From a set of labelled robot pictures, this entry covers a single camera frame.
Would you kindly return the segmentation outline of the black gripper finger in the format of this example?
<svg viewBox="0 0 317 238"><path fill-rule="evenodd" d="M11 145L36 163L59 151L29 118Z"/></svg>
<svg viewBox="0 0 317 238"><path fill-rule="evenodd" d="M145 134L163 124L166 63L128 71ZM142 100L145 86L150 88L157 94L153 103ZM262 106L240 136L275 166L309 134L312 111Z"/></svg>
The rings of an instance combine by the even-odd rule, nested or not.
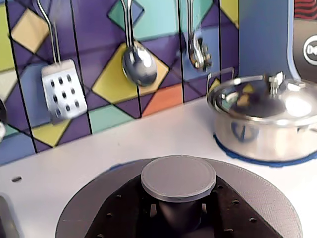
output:
<svg viewBox="0 0 317 238"><path fill-rule="evenodd" d="M86 238L159 238L159 202L134 177L102 204Z"/></svg>
<svg viewBox="0 0 317 238"><path fill-rule="evenodd" d="M222 178L203 199L199 238L276 238L277 231Z"/></svg>

